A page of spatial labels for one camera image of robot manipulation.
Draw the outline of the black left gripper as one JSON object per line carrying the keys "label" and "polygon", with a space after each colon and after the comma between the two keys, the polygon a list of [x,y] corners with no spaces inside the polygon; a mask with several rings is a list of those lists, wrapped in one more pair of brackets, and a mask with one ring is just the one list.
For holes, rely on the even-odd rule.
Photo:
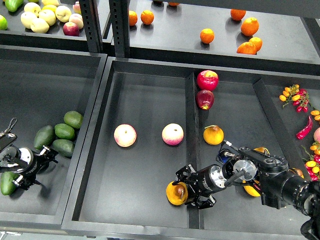
{"label": "black left gripper", "polygon": [[42,146],[40,153],[27,147],[21,147],[18,150],[20,151],[20,160],[24,163],[24,166],[18,168],[17,173],[20,175],[17,179],[12,180],[12,183],[23,190],[28,190],[32,185],[41,185],[36,180],[41,166],[49,165],[51,162],[58,163],[56,156],[59,153],[46,145]]}

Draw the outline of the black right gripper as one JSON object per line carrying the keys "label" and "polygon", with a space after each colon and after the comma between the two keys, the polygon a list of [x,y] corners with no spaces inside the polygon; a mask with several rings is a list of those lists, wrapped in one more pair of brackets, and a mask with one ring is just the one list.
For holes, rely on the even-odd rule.
{"label": "black right gripper", "polygon": [[197,209],[212,208],[216,204],[216,199],[212,194],[226,189],[227,179],[223,175],[223,169],[215,164],[197,172],[191,164],[188,164],[175,174],[177,180],[173,181],[173,185],[184,183],[186,185],[197,186],[197,191],[200,194],[191,194],[186,200],[187,206]]}

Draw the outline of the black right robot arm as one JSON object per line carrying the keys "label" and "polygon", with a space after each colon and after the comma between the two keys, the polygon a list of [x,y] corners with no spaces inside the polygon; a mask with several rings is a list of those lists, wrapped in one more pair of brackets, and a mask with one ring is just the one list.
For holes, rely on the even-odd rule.
{"label": "black right robot arm", "polygon": [[217,159],[222,166],[212,164],[195,170],[191,164],[176,172],[177,179],[169,184],[173,195],[183,204],[197,209],[211,208],[216,203],[213,194],[232,185],[251,186],[260,194],[264,206],[280,209],[287,205],[310,219],[300,228],[308,240],[320,238],[320,183],[309,181],[290,169],[283,157],[270,155],[248,147],[236,147],[223,140]]}

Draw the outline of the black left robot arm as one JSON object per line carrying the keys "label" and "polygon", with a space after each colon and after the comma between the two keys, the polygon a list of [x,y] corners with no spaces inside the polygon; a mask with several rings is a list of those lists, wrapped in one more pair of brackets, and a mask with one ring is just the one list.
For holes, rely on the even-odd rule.
{"label": "black left robot arm", "polygon": [[49,166],[51,162],[57,163],[58,152],[48,146],[43,146],[37,153],[28,147],[18,148],[13,145],[17,135],[11,130],[17,123],[13,117],[8,127],[0,132],[0,172],[12,172],[18,175],[12,180],[12,184],[20,189],[28,190],[32,185],[40,185],[37,181],[37,174]]}

